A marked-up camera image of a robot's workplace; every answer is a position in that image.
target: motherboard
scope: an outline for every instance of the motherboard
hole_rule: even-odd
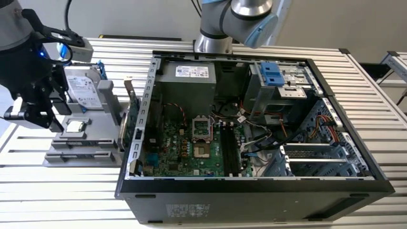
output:
[[[226,136],[223,123],[211,124],[209,129],[206,123],[199,120],[195,120],[195,123],[190,122],[185,128],[181,128],[179,122],[166,121],[163,142],[147,154],[143,175],[154,177],[233,176],[229,174],[230,161],[235,161],[234,169],[238,169],[238,176],[251,177],[250,161],[241,159],[238,150],[246,142],[243,126],[234,125],[229,128],[233,132]],[[198,135],[207,135],[210,139],[197,140],[193,136]],[[223,144],[234,148],[227,156],[223,153],[226,150]]]

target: black plastic part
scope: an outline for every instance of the black plastic part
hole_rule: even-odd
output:
[[[401,56],[397,51],[387,51],[387,53],[391,55],[391,56]]]
[[[35,10],[23,9],[22,15],[28,20],[34,31],[39,32],[42,35],[46,36],[46,39],[44,39],[46,41],[48,41],[48,39],[52,39],[54,41],[51,41],[51,42],[63,42],[67,45],[74,45],[78,47],[86,46],[82,37],[74,31],[59,30],[56,28],[44,26]],[[58,33],[63,37],[68,37],[68,39],[55,37],[52,35],[52,33]]]
[[[163,220],[148,220],[147,223],[163,223]]]
[[[154,194],[147,194],[147,195],[135,195],[136,198],[142,198],[142,199],[155,199],[156,196]]]
[[[225,4],[225,8],[221,14],[221,18],[219,18],[219,28],[221,31],[225,33],[223,31],[223,20],[225,20],[225,15],[227,15],[229,9],[231,8],[231,1],[227,2],[227,4]]]
[[[394,193],[389,180],[124,180],[120,193],[274,193],[274,192],[383,192]]]
[[[221,127],[221,147],[223,154],[223,170],[225,176],[233,174],[234,177],[239,175],[239,157],[238,146],[234,133],[234,127],[227,125]]]
[[[211,39],[215,39],[215,40],[226,39],[229,37],[229,35],[226,35],[226,34],[225,35],[210,34],[206,31],[203,31],[202,29],[201,29],[201,33],[202,33],[203,36],[206,36],[206,37],[209,37]]]
[[[138,128],[138,129],[136,129],[135,140],[140,140],[140,139],[142,139],[142,134],[143,134],[143,130],[140,130],[140,129]]]
[[[143,36],[122,36],[122,35],[99,35],[99,38],[112,38],[112,39],[130,39],[130,40],[152,40],[152,41],[171,41],[181,42],[183,41],[181,38],[173,37],[143,37]]]
[[[0,0],[0,9],[6,6],[8,6],[12,2],[14,2],[14,0]]]
[[[319,85],[321,85],[321,87],[325,91],[325,96],[326,97],[335,96],[335,93],[334,93],[334,91],[333,91],[333,89],[331,89],[331,87],[330,87],[330,85],[326,81],[326,78],[323,77],[323,74],[321,73],[321,71],[317,67],[317,64],[315,64],[314,60],[307,59],[306,64],[310,67],[310,70],[314,73],[315,79],[317,79],[317,81],[318,81],[318,83],[319,83]]]
[[[359,63],[370,77],[377,81],[383,78],[387,72],[391,70],[387,64],[381,63]]]
[[[306,219],[327,219],[339,212],[342,212],[346,208],[359,203],[365,198],[343,198],[338,203],[330,206],[327,209],[321,210],[313,215],[307,216]]]
[[[351,54],[350,50],[342,48],[339,49],[339,52],[342,52],[343,54]]]
[[[31,84],[51,76],[52,64],[34,50],[43,49],[35,44],[35,37],[12,49],[0,51],[0,84],[11,93],[22,93]]]

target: wire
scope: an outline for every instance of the wire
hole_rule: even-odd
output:
[[[186,117],[186,112],[185,112],[185,109],[178,105],[178,104],[166,104],[164,106],[177,106],[179,108],[179,110],[182,111],[183,113],[183,121],[185,121],[185,126],[187,126],[187,117]]]
[[[282,120],[282,119],[281,119],[281,124],[282,124],[282,130],[283,130],[285,136],[289,137],[289,136],[287,136],[287,132],[286,132],[286,128],[285,128],[285,124],[283,124],[283,120]]]
[[[399,101],[397,102],[397,104],[395,104],[395,105],[398,105],[398,106],[401,105],[401,103],[402,103],[402,101],[403,101],[405,97],[406,97],[406,96],[402,96],[402,98],[399,99]]]
[[[323,119],[325,122],[333,121],[331,117],[327,116],[327,115],[318,115],[318,116],[317,116],[317,119],[315,119],[315,129],[314,129],[314,131],[313,131],[313,133],[311,133],[311,135],[310,135],[310,137],[309,137],[310,139],[313,139],[314,136],[315,136],[317,133],[318,133],[318,130],[319,130],[319,119],[321,119],[321,118]],[[339,142],[339,137],[338,137],[338,134],[337,134],[334,128],[333,128],[331,126],[329,126],[327,128],[329,128],[329,131],[330,131],[330,133],[331,133],[333,140],[334,140],[335,142]]]
[[[66,23],[66,30],[67,31],[71,31],[70,22],[68,22],[68,14],[70,14],[71,3],[72,3],[72,0],[67,0],[66,13],[64,13],[64,23]]]
[[[197,7],[197,4],[195,4],[194,0],[191,0],[191,2],[194,4],[194,7],[195,7],[195,10],[197,10],[197,13],[198,13],[199,17],[202,17],[202,14],[199,13],[199,10],[198,10],[198,7]]]
[[[283,144],[290,142],[299,134],[302,134],[305,132],[306,132],[306,130],[298,130],[285,141],[279,142],[275,145],[273,143],[270,143],[269,145],[263,146],[258,150],[255,150],[253,152],[247,152],[246,154],[257,153],[257,152],[261,152],[262,150],[274,150],[274,149],[278,149]]]
[[[385,76],[383,80],[378,83],[378,85],[381,85],[381,83],[383,83],[383,81],[389,78],[389,76],[394,73],[394,70],[390,71],[390,73],[387,74],[387,76]]]
[[[214,124],[215,124],[215,119],[214,119],[213,116],[210,116],[210,118],[211,118],[211,120],[214,121],[214,122],[211,123],[211,140],[214,140]]]
[[[267,162],[265,165],[261,166],[261,168],[257,170],[257,176],[258,176],[259,171],[263,169],[263,167],[265,167],[266,165],[269,165],[270,163],[271,163],[271,161]]]
[[[199,4],[199,0],[197,0],[197,5],[198,5],[198,7],[199,7],[201,12],[203,12],[202,6],[201,6],[201,4]]]

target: metal slat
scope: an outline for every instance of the metal slat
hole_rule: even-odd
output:
[[[339,102],[367,102],[367,103],[382,102],[382,100],[379,98],[371,99],[371,98],[343,98],[343,97],[339,97],[339,98],[337,98],[337,100]]]
[[[387,107],[387,105],[381,103],[363,103],[363,102],[341,102],[342,106],[374,106],[374,107]]]
[[[406,130],[403,125],[361,125],[354,124],[357,130]]]
[[[365,141],[369,150],[373,152],[398,152],[407,153],[407,142],[397,142],[397,141]]]
[[[358,90],[334,90],[335,94],[374,94],[377,95],[377,93],[373,90],[369,91],[358,91]]]
[[[386,106],[343,106],[343,109],[347,111],[357,110],[361,114],[363,111],[390,111]]]
[[[398,120],[395,115],[349,115],[349,118],[353,119],[375,119],[375,120]]]
[[[407,131],[358,131],[365,141],[407,140]]]
[[[330,86],[346,86],[346,87],[369,87],[365,81],[350,81],[350,80],[326,80]]]
[[[353,120],[353,123],[361,125],[403,125],[401,121],[393,120]]]
[[[367,98],[367,99],[381,99],[375,94],[335,94],[337,98]]]
[[[355,111],[355,110],[347,110],[347,115],[366,115],[366,116],[377,116],[377,115],[389,115],[395,116],[393,112],[390,111]]]

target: expansion slot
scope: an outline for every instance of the expansion slot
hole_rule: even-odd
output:
[[[221,147],[223,153],[225,176],[239,176],[239,155],[233,125],[221,127]]]

